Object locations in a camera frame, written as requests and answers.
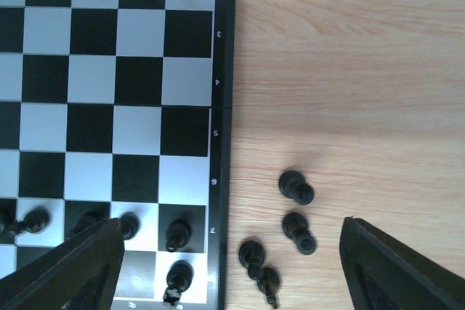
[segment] fallen black pawn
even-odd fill
[[[283,218],[284,234],[293,240],[302,254],[312,254],[317,248],[316,239],[309,232],[307,219],[297,212],[287,214]]]
[[[193,280],[193,270],[186,261],[174,263],[166,275],[168,287],[163,294],[163,305],[168,309],[175,309],[181,300],[181,294],[189,289]]]
[[[262,277],[262,265],[265,258],[264,248],[257,241],[245,241],[239,248],[239,261],[247,269],[247,275],[253,280]]]
[[[8,232],[12,236],[18,236],[24,232],[38,234],[42,232],[50,223],[49,212],[43,208],[34,208],[29,211],[22,221],[10,224]]]
[[[298,171],[286,171],[279,178],[279,190],[281,193],[294,199],[300,205],[308,205],[315,198],[315,191]]]
[[[262,277],[256,281],[256,285],[267,297],[267,303],[274,309],[278,309],[278,290],[281,286],[281,279],[278,272],[267,266],[263,269]]]

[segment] captured black pawn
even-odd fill
[[[297,212],[288,213],[283,219],[284,234],[296,243],[302,254],[312,254],[317,248],[316,239],[310,234],[307,219]]]
[[[136,236],[137,232],[139,231],[140,222],[134,214],[125,213],[120,217],[119,221],[121,224],[124,240],[130,240]]]
[[[305,177],[298,171],[286,171],[279,178],[281,193],[294,199],[300,205],[308,205],[315,197],[312,186],[305,181]]]
[[[183,219],[173,221],[166,230],[166,250],[176,252],[189,243],[192,236],[190,225]]]
[[[38,234],[42,232],[50,223],[50,214],[44,208],[34,208],[29,211],[22,221],[10,224],[8,232],[12,236],[18,236],[24,232]]]
[[[265,258],[264,248],[257,241],[245,241],[239,248],[239,261],[247,269],[247,275],[253,280],[262,276]]]
[[[193,277],[193,269],[188,262],[174,263],[166,275],[168,287],[163,294],[163,305],[168,309],[175,309],[181,300],[181,294],[189,289]]]
[[[278,272],[267,266],[263,269],[263,276],[257,280],[256,285],[267,297],[267,303],[274,309],[278,309],[278,290],[281,286],[281,278]]]

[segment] wood grain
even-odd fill
[[[270,309],[237,260],[257,236],[282,309],[353,309],[339,259],[362,217],[465,277],[465,0],[237,0],[228,309]],[[286,168],[318,238],[281,232]]]

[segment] black chess piece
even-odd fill
[[[123,232],[123,239],[130,240],[139,231],[139,219],[132,213],[125,213],[119,220],[121,223],[121,230]]]
[[[8,227],[8,232],[12,236],[18,236],[24,232],[38,234],[42,232],[50,223],[50,214],[44,208],[34,208],[29,211],[22,221],[15,221]]]
[[[181,300],[181,294],[189,289],[194,272],[191,265],[186,261],[174,263],[166,275],[168,287],[163,294],[163,304],[168,309],[175,309]]]
[[[288,213],[283,218],[284,234],[293,240],[302,254],[312,254],[317,248],[316,239],[310,234],[306,218],[297,212]]]
[[[97,223],[100,219],[102,219],[102,216],[100,215],[100,213],[96,211],[85,213],[78,220],[74,228],[72,228],[72,230],[69,232],[68,239],[84,231],[85,229],[93,225],[94,223]]]
[[[278,309],[278,290],[281,286],[281,278],[278,272],[268,266],[263,268],[263,275],[256,281],[256,285],[267,297],[267,303],[274,309]]]
[[[245,241],[239,248],[239,261],[247,269],[247,275],[253,280],[262,277],[262,265],[265,259],[264,248],[257,241]]]
[[[308,205],[315,198],[314,189],[298,171],[284,172],[279,178],[278,185],[284,196],[294,199],[300,205]]]
[[[166,230],[166,250],[176,252],[189,243],[192,236],[190,225],[183,219],[173,221]]]

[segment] chessboard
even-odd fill
[[[63,243],[89,212],[135,215],[113,310],[225,308],[235,0],[0,0],[0,278]],[[177,219],[189,242],[166,249]]]

